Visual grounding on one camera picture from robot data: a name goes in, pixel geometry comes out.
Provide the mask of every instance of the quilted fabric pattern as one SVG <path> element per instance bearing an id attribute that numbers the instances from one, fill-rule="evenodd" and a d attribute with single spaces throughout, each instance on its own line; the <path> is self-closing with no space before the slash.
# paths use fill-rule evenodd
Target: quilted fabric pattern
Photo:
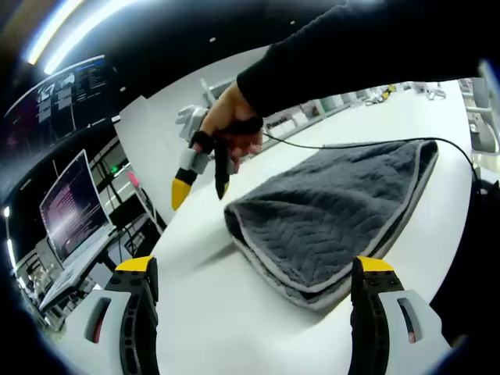
<path id="1" fill-rule="evenodd" d="M 268 282 L 317 302 L 394 235 L 437 153 L 433 141 L 321 150 L 229 204 L 227 226 Z"/>

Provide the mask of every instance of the human hand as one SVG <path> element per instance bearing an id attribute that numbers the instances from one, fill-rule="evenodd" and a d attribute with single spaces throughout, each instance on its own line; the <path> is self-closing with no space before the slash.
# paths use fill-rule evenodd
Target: human hand
<path id="1" fill-rule="evenodd" d="M 248 154 L 260 152 L 263 133 L 224 134 L 222 130 L 238 121 L 246 121 L 255 116 L 255 110 L 248 104 L 236 82 L 229 86 L 207 113 L 202 122 L 201 131 L 211 137 L 223 139 L 230 149 L 231 159 L 237 172 L 241 158 Z"/>

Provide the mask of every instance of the large display screen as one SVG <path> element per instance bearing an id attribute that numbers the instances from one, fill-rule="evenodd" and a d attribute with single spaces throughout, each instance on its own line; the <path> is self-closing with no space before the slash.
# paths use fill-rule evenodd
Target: large display screen
<path id="1" fill-rule="evenodd" d="M 0 125 L 0 203 L 71 134 L 119 117 L 104 56 L 71 66 L 29 90 Z"/>

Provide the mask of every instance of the white wall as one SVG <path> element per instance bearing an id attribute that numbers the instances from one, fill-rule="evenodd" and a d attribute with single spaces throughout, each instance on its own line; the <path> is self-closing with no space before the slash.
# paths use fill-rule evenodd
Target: white wall
<path id="1" fill-rule="evenodd" d="M 200 79 L 209 86 L 236 77 L 242 70 L 259 60 L 267 47 L 257 48 L 205 66 L 165 87 L 150 99 L 140 97 L 121 113 L 115 124 L 116 132 L 134 172 L 148 192 L 159 214 L 169 223 L 172 180 L 178 169 L 180 153 L 186 142 L 179 138 L 175 124 L 178 111 L 190 104 L 206 105 Z M 198 177 L 193 190 L 211 182 L 214 165 Z"/>

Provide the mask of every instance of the black cable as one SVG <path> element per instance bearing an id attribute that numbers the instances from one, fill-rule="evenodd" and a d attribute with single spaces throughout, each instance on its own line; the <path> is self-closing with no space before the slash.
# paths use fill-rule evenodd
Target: black cable
<path id="1" fill-rule="evenodd" d="M 121 249 L 121 246 L 120 246 L 120 238 L 122 237 L 121 234 L 122 234 L 122 231 L 118 232 L 118 253 L 120 254 L 120 264 L 123 263 L 122 249 Z"/>
<path id="2" fill-rule="evenodd" d="M 359 143 L 359 144 L 353 144 L 353 145 L 321 146 L 321 147 L 319 147 L 319 146 L 297 145 L 295 143 L 292 143 L 292 142 L 289 142 L 289 141 L 285 141 L 284 139 L 279 139 L 279 138 L 273 137 L 272 135 L 269 135 L 269 134 L 266 134 L 266 136 L 269 137 L 269 138 L 271 138 L 271 139 L 273 139 L 273 140 L 275 140 L 275 141 L 278 141 L 278 142 L 281 142 L 281 143 L 285 143 L 286 145 L 290 145 L 290 146 L 294 146 L 294 147 L 299 147 L 299 148 L 309 148 L 309 149 L 313 149 L 313 150 L 343 150 L 343 149 L 347 149 L 347 148 L 357 148 L 357 147 L 365 147 L 365 146 L 385 145 L 387 143 L 398 142 L 398 141 L 403 141 L 403 142 L 410 142 L 410 141 L 442 141 L 444 143 L 448 143 L 449 145 L 452 145 L 453 147 L 455 147 L 457 150 L 459 150 L 462 153 L 462 155 L 466 158 L 467 162 L 470 165 L 470 169 L 472 170 L 472 173 L 474 175 L 474 180 L 480 185 L 479 177 L 477 176 L 477 172 L 474 169 L 474 165 L 470 161 L 469 156 L 467 156 L 467 154 L 457 144 L 453 143 L 452 141 L 449 141 L 448 139 L 444 139 L 444 138 L 439 138 L 439 137 L 418 137 L 418 138 L 396 139 L 396 140 L 393 140 L 393 141 L 378 141 L 378 142 Z"/>

